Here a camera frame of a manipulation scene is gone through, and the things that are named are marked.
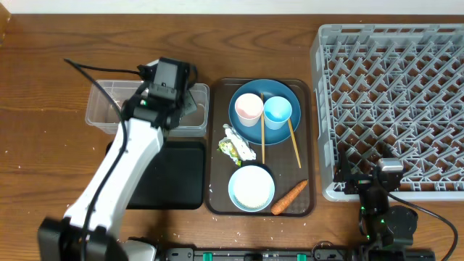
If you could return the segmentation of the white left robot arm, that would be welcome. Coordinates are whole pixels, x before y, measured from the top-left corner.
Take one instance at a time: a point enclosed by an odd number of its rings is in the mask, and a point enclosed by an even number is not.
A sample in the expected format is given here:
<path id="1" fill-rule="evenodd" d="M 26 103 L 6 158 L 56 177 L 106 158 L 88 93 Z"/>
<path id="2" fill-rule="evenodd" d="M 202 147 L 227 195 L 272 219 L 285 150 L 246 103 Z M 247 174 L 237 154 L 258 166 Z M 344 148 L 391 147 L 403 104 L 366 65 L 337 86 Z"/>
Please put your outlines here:
<path id="1" fill-rule="evenodd" d="M 123 105 L 103 95 L 120 119 L 117 134 L 84 192 L 61 220 L 38 229 L 42 260 L 155 260 L 157 249 L 140 239 L 120 243 L 126 207 L 141 176 L 162 150 L 165 134 L 196 111 L 190 90 L 195 65 L 161 57 L 135 71 L 142 83 Z"/>

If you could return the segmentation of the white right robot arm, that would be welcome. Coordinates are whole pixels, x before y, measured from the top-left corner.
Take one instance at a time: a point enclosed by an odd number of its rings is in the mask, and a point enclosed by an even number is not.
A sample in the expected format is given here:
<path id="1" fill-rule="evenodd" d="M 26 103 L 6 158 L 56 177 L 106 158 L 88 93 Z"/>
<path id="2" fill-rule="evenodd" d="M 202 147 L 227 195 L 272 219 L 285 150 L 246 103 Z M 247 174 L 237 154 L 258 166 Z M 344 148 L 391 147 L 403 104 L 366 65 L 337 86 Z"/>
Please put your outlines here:
<path id="1" fill-rule="evenodd" d="M 404 206 L 391 206 L 389 193 L 398 189 L 404 174 L 399 159 L 385 152 L 369 173 L 352 166 L 343 148 L 333 180 L 343 183 L 345 194 L 360 198 L 358 225 L 368 241 L 352 255 L 353 260 L 405 260 L 405 247 L 413 244 L 418 214 Z"/>

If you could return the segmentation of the green food wrapper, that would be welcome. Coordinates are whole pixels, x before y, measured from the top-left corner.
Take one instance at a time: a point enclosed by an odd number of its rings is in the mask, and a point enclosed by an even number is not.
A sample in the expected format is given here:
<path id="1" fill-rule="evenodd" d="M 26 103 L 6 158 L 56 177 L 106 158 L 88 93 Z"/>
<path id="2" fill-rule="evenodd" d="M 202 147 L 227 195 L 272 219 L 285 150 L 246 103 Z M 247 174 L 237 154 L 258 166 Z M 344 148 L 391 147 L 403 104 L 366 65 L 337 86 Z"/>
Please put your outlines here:
<path id="1" fill-rule="evenodd" d="M 223 128 L 225 137 L 218 142 L 219 151 L 228 155 L 239 167 L 243 161 L 257 159 L 257 155 L 249 146 L 248 141 L 241 137 L 234 127 L 224 124 Z"/>

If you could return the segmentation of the pile of white rice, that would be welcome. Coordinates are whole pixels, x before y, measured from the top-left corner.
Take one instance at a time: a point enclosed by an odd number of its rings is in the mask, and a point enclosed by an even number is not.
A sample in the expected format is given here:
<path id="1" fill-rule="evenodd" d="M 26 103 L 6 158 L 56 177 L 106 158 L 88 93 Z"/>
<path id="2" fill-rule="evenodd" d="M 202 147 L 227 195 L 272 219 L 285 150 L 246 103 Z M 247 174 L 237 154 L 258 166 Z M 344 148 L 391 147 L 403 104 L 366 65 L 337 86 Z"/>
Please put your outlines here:
<path id="1" fill-rule="evenodd" d="M 257 209 L 265 205 L 269 198 L 268 174 L 252 171 L 237 176 L 233 192 L 240 205 Z"/>

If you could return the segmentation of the orange carrot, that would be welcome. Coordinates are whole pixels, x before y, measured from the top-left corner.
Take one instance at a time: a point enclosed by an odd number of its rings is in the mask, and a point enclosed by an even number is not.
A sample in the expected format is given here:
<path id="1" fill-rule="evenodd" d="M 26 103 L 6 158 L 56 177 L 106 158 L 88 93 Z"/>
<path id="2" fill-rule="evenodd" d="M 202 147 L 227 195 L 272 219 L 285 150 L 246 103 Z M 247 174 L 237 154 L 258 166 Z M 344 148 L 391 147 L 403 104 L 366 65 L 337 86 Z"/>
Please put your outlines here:
<path id="1" fill-rule="evenodd" d="M 271 207 L 271 213 L 273 215 L 280 215 L 299 196 L 299 194 L 303 191 L 307 184 L 308 180 L 303 180 L 299 182 L 292 190 L 290 190 L 284 197 L 279 199 Z"/>

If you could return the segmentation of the light blue rice bowl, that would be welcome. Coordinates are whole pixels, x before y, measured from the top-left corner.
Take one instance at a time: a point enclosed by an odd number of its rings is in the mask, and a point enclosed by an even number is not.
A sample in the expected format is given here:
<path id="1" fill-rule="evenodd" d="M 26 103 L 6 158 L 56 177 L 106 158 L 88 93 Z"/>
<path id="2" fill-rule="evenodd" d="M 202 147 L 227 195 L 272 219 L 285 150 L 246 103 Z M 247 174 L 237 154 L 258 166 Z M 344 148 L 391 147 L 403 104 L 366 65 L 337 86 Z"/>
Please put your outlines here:
<path id="1" fill-rule="evenodd" d="M 264 210 L 273 200 L 276 188 L 271 174 L 263 167 L 240 167 L 228 182 L 232 203 L 245 212 Z"/>

